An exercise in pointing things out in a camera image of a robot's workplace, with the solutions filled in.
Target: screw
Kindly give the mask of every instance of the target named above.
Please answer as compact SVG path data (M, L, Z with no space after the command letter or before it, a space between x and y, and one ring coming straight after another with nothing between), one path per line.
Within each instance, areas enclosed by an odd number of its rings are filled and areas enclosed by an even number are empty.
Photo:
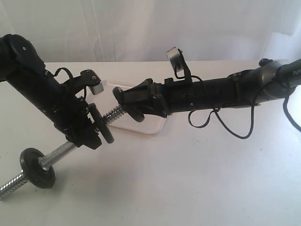
M107 125L111 124L122 115L124 115L126 111L123 109L121 105L118 105L113 110L109 111L106 115L103 116L103 119ZM39 158L39 165L44 170L49 170L49 167L61 160L67 154L72 152L76 148L76 145L66 141L64 144L59 146L57 149L53 150L51 153L45 155L42 158ZM12 178L6 184L4 184L0 188L0 201L4 199L8 194L14 192L18 188L22 187L28 182L27 176L21 171L17 176Z

